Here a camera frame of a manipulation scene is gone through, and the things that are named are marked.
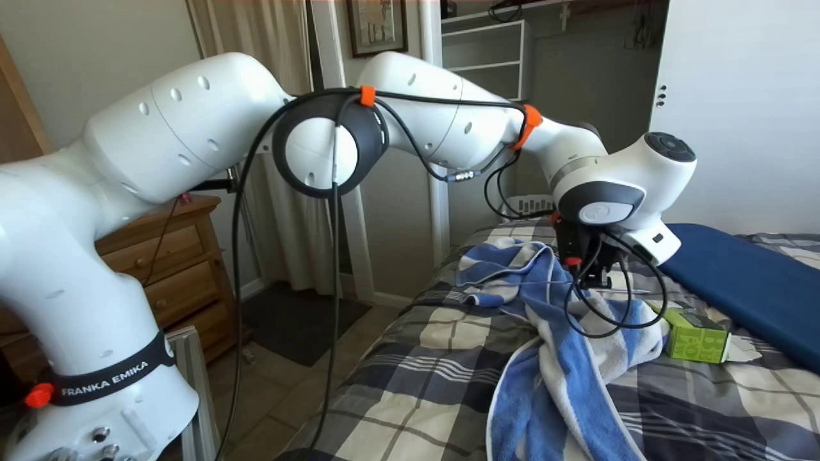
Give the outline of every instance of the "checkered blanket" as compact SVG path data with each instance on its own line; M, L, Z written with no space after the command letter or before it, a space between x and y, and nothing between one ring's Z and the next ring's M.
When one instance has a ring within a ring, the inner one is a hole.
M467 240L550 240L537 223L505 223ZM818 235L753 235L755 242L818 263ZM468 303L446 263L376 340L334 397L320 459L486 459L486 409L510 354L535 337L531 323ZM651 273L630 272L633 295L659 299ZM748 363L655 359L608 383L646 459L820 459L820 376L735 327L667 278L668 297L748 337ZM309 446L318 416L284 455Z

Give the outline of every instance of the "curtain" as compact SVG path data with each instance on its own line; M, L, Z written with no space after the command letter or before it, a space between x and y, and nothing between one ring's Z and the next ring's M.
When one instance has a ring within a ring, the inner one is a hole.
M243 52L268 67L289 95L312 89L307 3L186 0L186 11L202 55ZM243 196L259 276L266 285L334 291L329 208L289 189L275 167L268 140L257 154Z

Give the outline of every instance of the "floor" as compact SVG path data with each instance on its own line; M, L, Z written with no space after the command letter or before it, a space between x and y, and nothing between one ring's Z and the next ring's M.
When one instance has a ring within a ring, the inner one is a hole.
M338 340L334 386L357 367L396 309L368 309ZM226 427L232 368L239 355L239 395L223 459L277 459L288 447L304 416L323 405L329 354L314 367L288 361L257 342L241 354L226 354L209 370L209 392L218 427Z

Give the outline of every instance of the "bed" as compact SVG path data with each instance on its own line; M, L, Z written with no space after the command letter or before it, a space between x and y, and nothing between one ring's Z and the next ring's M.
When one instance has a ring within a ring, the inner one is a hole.
M820 260L818 235L744 238L809 265ZM498 240L550 245L554 230L543 219L522 219L475 232L338 386L314 446L318 416L297 432L282 459L510 459L495 446L489 414L498 416L498 388L512 354L537 340L541 329L503 309L516 305L512 297L486 309L472 303L475 295L459 281L463 255ZM628 272L635 297L662 297L646 269ZM608 378L612 413L639 459L820 459L818 374L673 278L667 276L664 285L668 303L687 318L731 329L746 359L699 363L659 354ZM526 447L516 447L518 459L535 459L532 446L543 441L535 441L541 427L532 427L518 427L531 429ZM560 447L543 459L587 455L590 451Z

